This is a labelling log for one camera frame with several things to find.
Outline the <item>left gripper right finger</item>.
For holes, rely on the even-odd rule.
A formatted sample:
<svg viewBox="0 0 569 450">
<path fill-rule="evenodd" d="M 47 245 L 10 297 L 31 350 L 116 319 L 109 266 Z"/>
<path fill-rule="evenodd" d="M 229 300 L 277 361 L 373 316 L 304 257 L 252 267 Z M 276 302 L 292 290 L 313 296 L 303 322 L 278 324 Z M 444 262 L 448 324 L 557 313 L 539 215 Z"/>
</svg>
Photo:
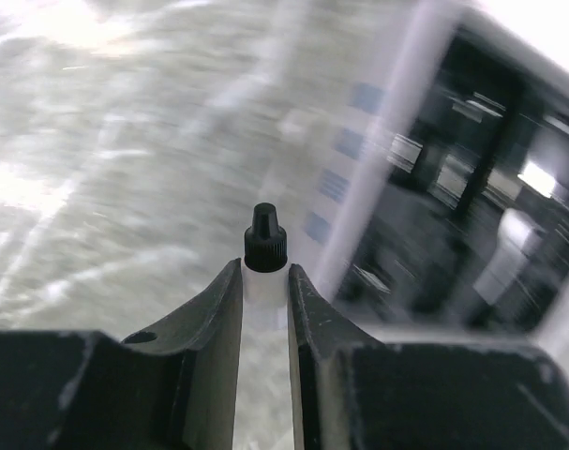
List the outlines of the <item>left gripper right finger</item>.
<svg viewBox="0 0 569 450">
<path fill-rule="evenodd" d="M 293 447 L 350 449 L 348 370 L 343 351 L 373 338 L 320 296 L 306 271 L 288 275 Z"/>
</svg>

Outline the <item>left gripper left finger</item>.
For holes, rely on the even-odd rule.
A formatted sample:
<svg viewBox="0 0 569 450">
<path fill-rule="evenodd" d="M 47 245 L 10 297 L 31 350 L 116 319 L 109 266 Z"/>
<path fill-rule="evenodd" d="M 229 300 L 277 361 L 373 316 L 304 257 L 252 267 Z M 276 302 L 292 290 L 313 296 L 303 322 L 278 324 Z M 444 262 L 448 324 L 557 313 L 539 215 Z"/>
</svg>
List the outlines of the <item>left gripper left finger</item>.
<svg viewBox="0 0 569 450">
<path fill-rule="evenodd" d="M 239 259 L 201 293 L 127 336 L 131 349 L 172 361 L 166 429 L 182 449 L 231 449 L 243 313 Z"/>
</svg>

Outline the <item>small oil bottle black cap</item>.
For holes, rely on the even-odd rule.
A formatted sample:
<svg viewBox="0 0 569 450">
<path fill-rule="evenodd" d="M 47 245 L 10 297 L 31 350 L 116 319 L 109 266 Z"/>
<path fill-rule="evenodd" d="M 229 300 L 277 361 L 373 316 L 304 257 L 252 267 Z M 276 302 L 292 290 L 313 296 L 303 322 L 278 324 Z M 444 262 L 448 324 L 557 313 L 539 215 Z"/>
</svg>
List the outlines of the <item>small oil bottle black cap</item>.
<svg viewBox="0 0 569 450">
<path fill-rule="evenodd" d="M 261 202 L 244 233 L 243 296 L 245 315 L 258 330 L 280 330 L 288 322 L 287 234 L 276 207 Z"/>
</svg>

